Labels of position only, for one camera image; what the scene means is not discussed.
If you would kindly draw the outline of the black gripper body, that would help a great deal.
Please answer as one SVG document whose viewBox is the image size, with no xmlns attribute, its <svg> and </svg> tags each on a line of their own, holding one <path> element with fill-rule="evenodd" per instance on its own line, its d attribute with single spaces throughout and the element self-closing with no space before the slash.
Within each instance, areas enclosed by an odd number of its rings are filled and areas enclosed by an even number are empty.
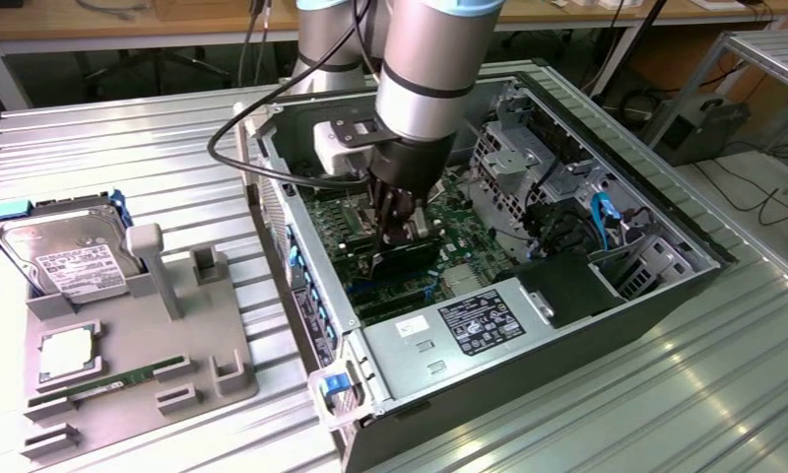
<svg viewBox="0 0 788 473">
<path fill-rule="evenodd" d="M 370 192 L 382 198 L 389 191 L 425 198 L 441 177 L 456 134 L 432 141 L 400 138 L 373 146 L 369 172 Z"/>
</svg>

